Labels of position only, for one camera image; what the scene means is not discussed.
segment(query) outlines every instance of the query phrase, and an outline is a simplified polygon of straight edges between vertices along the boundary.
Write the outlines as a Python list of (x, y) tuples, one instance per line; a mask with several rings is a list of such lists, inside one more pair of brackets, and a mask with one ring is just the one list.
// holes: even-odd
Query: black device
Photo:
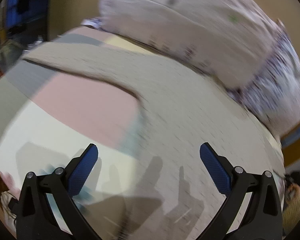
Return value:
[(300, 171), (293, 171), (291, 174), (286, 174), (284, 176), (284, 182), (285, 182), (285, 194), (284, 194), (284, 198), (285, 201), (290, 201), (294, 195), (295, 195), (295, 189), (293, 189), (292, 191), (289, 190), (289, 187), (292, 184), (297, 184), (300, 187)]
[[(281, 240), (282, 214), (280, 200), (271, 172), (262, 175), (246, 173), (218, 156), (209, 143), (200, 147), (200, 158), (219, 192), (226, 200), (197, 240)], [(52, 174), (36, 176), (29, 172), (24, 180), (17, 208), (18, 240), (101, 240), (72, 200), (79, 194), (98, 159), (98, 149), (90, 144), (80, 157), (66, 168)], [(252, 192), (249, 206), (239, 228), (227, 233), (247, 192)], [(73, 235), (62, 231), (53, 216), (46, 193), (56, 204)]]

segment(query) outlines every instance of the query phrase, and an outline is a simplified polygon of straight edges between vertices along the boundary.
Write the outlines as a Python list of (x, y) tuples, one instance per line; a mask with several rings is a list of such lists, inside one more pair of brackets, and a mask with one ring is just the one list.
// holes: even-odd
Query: blue object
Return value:
[(93, 166), (98, 160), (98, 148), (94, 144), (88, 148), (75, 170), (68, 179), (68, 194), (73, 197), (80, 193)]
[(228, 197), (231, 192), (231, 178), (217, 159), (217, 154), (206, 144), (202, 144), (200, 147), (200, 158), (218, 191)]
[(281, 140), (282, 148), (288, 147), (300, 139), (300, 125), (290, 135)]
[[(23, 4), (25, 11), (18, 13), (18, 5)], [(6, 28), (31, 22), (45, 17), (49, 0), (7, 0)]]

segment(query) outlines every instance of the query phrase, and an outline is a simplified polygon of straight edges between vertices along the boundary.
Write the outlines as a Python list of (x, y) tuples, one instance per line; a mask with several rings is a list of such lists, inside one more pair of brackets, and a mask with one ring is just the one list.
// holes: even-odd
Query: gray fabric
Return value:
[[(200, 145), (215, 151), (247, 172), (283, 169), (271, 162), (265, 130), (209, 78), (175, 60), (95, 47), (47, 43), (26, 59), (115, 84), (130, 91), (143, 107), (139, 164), (135, 185), (126, 195), (153, 198), (150, 203), (126, 203), (129, 239), (195, 239), (224, 201), (199, 157)], [(151, 177), (142, 180), (154, 167)], [(232, 228), (239, 225), (246, 199)]]
[[(53, 42), (85, 43), (98, 46), (101, 41), (80, 34), (65, 34)], [(11, 84), (18, 88), (24, 95), (31, 98), (48, 80), (56, 74), (56, 70), (43, 68), (36, 64), (19, 61), (6, 77)]]
[(95, 46), (99, 46), (101, 44), (101, 41), (98, 41), (94, 38), (84, 36), (81, 34), (76, 33), (70, 33), (65, 34), (59, 38), (56, 38), (53, 42), (62, 42), (62, 43), (85, 43), (85, 44), (91, 44)]
[(21, 93), (31, 98), (56, 73), (56, 70), (21, 60), (8, 71), (6, 78)]
[(27, 101), (28, 98), (20, 93), (5, 76), (0, 79), (0, 142), (7, 127)]

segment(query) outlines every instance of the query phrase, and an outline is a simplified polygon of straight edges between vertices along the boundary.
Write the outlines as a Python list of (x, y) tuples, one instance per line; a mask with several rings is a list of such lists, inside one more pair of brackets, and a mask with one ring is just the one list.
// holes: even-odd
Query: pillow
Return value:
[(248, 84), (280, 30), (253, 0), (100, 0), (102, 28), (212, 73)]
[(300, 122), (300, 60), (281, 22), (282, 33), (255, 78), (232, 91), (274, 136), (283, 136)]

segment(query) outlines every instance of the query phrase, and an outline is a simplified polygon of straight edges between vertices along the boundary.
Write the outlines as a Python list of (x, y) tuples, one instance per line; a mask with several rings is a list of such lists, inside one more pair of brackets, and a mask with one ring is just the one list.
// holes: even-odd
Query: bed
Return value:
[[(157, 53), (132, 40), (83, 26), (53, 42), (144, 55)], [(206, 96), (215, 98), (212, 104), (219, 106), (219, 117), (207, 120), (211, 133), (206, 140), (218, 154), (235, 155), (234, 166), (240, 165), (247, 172), (275, 171), (282, 198), (282, 180), (276, 175), (284, 174), (280, 144), (213, 80), (207, 79), (206, 86)], [(165, 161), (164, 153), (147, 156), (147, 165), (141, 164), (138, 141), (143, 124), (142, 106), (132, 94), (82, 75), (20, 60), (0, 79), (0, 174), (18, 197), (29, 171), (43, 175), (65, 167), (94, 143), (99, 160), (74, 201), (102, 239), (126, 233), (124, 224), (130, 205), (135, 209), (146, 207), (135, 219), (138, 223), (132, 225), (130, 233), (136, 238), (146, 234), (153, 239), (164, 235), (196, 238), (216, 214), (224, 196), (215, 189), (203, 165), (202, 174), (194, 173), (190, 163), (174, 165)], [(228, 134), (228, 127), (234, 126), (237, 132)], [(229, 136), (231, 143), (226, 145), (224, 138)], [(136, 177), (140, 171), (141, 179)], [(168, 174), (172, 179), (164, 184), (162, 178)], [(131, 188), (135, 185), (152, 185), (151, 194), (134, 195)], [(51, 197), (49, 201), (60, 227), (69, 231)], [(248, 201), (247, 195), (231, 230), (239, 225)], [(162, 231), (162, 224), (170, 225), (170, 231)]]

